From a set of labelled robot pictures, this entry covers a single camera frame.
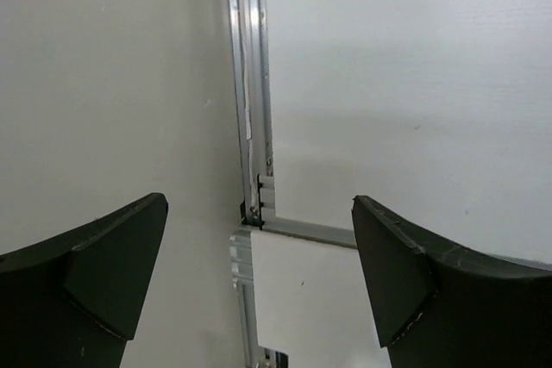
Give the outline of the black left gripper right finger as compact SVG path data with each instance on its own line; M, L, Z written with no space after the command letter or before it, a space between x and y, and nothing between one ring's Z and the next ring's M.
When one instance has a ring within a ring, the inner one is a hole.
M550 366L549 265L475 251L369 196L354 199L352 218L392 366Z

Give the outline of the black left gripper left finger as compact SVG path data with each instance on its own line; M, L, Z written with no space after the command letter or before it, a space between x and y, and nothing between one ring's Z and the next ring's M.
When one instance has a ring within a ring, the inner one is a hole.
M168 216L161 193L1 257L3 367L117 367Z

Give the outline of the aluminium frame rail left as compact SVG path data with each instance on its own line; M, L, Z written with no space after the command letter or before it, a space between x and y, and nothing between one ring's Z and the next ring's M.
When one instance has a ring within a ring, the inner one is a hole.
M250 234L254 230L353 248L352 231L277 217L269 90L267 1L228 0L241 159L241 223L229 239L247 367L287 367L288 356L260 346Z

